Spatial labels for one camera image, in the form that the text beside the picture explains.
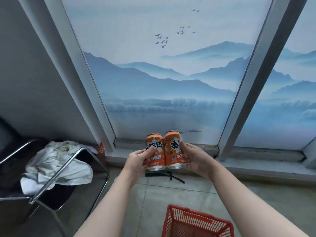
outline forearm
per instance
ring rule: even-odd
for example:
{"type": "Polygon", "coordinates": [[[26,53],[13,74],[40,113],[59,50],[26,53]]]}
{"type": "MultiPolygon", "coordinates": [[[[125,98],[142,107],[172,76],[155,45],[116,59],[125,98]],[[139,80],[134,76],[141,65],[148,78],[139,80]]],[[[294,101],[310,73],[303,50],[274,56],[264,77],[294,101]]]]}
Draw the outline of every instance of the forearm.
{"type": "Polygon", "coordinates": [[[243,237],[307,236],[214,159],[210,166],[210,179],[243,237]]]}
{"type": "Polygon", "coordinates": [[[122,171],[96,209],[75,234],[75,237],[117,237],[128,205],[131,179],[122,171]]]}

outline tile floor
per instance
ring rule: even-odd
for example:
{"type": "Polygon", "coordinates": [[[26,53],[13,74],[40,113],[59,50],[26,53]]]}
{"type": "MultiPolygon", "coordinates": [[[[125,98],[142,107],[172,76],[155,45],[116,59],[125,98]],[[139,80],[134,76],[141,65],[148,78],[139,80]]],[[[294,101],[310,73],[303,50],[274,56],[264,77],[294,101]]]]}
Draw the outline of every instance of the tile floor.
{"type": "MultiPolygon", "coordinates": [[[[110,188],[121,169],[111,168],[110,171],[110,182],[105,191],[110,188]]],[[[176,176],[183,179],[185,184],[175,179],[170,181],[169,177],[143,176],[139,178],[138,183],[131,190],[121,236],[160,237],[167,206],[170,203],[233,222],[209,181],[197,176],[177,174],[176,176]]],[[[243,183],[309,236],[315,235],[315,188],[258,182],[243,183]]],[[[101,185],[102,180],[94,179],[91,184],[80,186],[63,209],[59,211],[58,214],[71,235],[84,221],[85,215],[92,205],[91,196],[97,195],[101,185]]],[[[60,233],[49,213],[43,209],[38,209],[26,223],[7,236],[57,237],[60,236],[60,233]]],[[[236,227],[235,236],[240,236],[236,227]]]]}

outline shopping basket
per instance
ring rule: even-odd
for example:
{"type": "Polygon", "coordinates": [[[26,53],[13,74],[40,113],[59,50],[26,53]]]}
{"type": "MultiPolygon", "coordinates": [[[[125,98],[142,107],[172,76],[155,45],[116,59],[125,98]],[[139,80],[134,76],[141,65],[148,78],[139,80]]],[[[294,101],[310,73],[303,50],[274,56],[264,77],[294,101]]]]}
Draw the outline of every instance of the shopping basket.
{"type": "Polygon", "coordinates": [[[161,237],[234,237],[234,227],[228,220],[170,204],[161,237]]]}

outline can lid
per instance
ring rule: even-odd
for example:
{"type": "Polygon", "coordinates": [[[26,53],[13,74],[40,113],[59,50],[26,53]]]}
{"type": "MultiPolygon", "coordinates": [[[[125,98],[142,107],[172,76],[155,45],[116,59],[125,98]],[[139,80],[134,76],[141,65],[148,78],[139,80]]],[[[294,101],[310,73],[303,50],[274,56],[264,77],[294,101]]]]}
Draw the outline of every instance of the can lid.
{"type": "MultiPolygon", "coordinates": [[[[171,130],[171,131],[177,131],[177,130],[171,130]]],[[[167,134],[168,132],[171,132],[171,131],[167,131],[165,134],[167,134]]],[[[179,132],[179,131],[177,131],[177,132],[179,132]]]]}
{"type": "Polygon", "coordinates": [[[150,135],[161,135],[161,134],[159,134],[159,133],[151,133],[151,134],[149,134],[148,136],[150,136],[150,135]]]}

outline aluminum can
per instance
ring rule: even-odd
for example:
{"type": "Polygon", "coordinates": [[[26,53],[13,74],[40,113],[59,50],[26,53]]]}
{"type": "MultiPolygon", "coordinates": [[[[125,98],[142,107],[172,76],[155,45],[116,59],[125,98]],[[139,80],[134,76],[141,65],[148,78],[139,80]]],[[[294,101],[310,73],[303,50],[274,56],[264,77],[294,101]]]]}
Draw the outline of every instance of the aluminum can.
{"type": "Polygon", "coordinates": [[[146,138],[146,150],[155,147],[155,152],[147,158],[147,169],[151,171],[163,170],[166,167],[166,156],[162,135],[153,133],[146,138]]]}
{"type": "Polygon", "coordinates": [[[186,167],[185,153],[180,149],[179,142],[182,140],[180,132],[168,131],[164,136],[166,165],[169,169],[181,169],[186,167]]]}

